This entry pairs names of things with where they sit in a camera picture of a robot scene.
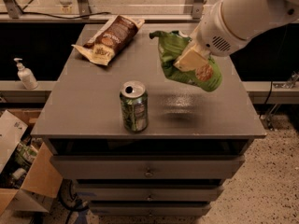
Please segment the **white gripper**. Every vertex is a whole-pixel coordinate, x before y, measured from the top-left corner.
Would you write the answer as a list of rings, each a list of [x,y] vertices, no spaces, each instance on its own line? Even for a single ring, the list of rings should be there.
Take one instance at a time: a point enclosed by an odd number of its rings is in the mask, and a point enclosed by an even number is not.
[[[207,64],[209,55],[229,56],[249,43],[234,35],[226,26],[222,4],[223,0],[220,0],[213,5],[193,30],[194,45],[186,48],[174,62],[179,71],[188,72],[201,68]]]

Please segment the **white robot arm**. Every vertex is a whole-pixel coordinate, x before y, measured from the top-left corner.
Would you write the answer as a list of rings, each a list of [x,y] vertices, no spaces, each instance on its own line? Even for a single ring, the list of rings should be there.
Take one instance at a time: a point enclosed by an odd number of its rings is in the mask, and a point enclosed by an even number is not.
[[[257,35],[298,18],[299,0],[219,0],[202,16],[174,66],[182,72],[196,70],[211,55],[230,55]]]

